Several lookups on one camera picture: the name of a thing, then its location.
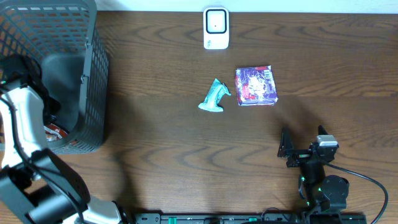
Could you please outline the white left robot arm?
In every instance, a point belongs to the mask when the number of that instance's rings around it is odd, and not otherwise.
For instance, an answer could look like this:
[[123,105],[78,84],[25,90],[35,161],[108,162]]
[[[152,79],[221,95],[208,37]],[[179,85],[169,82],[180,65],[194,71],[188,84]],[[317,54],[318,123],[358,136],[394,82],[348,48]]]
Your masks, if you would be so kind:
[[23,223],[131,223],[116,202],[90,195],[81,176],[49,149],[45,129],[60,103],[42,83],[39,63],[14,54],[1,59],[1,71],[1,201]]

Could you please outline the teal snack wrapper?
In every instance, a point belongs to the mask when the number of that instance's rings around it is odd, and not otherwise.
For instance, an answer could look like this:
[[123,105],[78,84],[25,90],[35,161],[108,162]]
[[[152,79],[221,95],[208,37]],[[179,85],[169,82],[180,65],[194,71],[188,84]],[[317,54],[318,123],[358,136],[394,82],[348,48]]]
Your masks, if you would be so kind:
[[224,95],[231,96],[231,93],[229,92],[228,87],[216,78],[213,81],[204,101],[198,105],[199,109],[214,113],[223,112],[224,109],[220,107],[218,103]]

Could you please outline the red orange snack bar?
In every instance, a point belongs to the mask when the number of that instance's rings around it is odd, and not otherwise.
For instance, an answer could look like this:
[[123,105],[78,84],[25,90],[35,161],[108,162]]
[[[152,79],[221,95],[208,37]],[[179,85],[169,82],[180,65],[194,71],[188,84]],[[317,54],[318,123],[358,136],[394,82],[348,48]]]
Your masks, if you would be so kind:
[[46,139],[48,142],[58,141],[68,136],[69,132],[56,124],[48,124],[44,126]]

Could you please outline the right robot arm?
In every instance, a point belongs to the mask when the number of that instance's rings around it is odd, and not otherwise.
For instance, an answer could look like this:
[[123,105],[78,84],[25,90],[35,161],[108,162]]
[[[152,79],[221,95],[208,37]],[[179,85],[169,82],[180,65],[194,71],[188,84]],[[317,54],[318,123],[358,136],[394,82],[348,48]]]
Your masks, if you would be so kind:
[[335,159],[338,148],[338,141],[323,126],[318,127],[318,136],[308,149],[294,148],[290,131],[282,129],[277,156],[287,159],[288,168],[300,169],[298,193],[313,213],[339,212],[346,208],[349,182],[337,175],[326,175],[324,170],[324,166]]

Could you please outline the purple pink pad package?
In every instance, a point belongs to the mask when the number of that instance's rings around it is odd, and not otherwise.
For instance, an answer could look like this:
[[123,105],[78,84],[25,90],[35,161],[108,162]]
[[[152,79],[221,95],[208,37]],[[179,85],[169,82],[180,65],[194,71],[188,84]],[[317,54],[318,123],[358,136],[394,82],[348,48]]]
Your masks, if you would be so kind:
[[235,89],[239,106],[273,106],[278,101],[272,67],[237,68]]

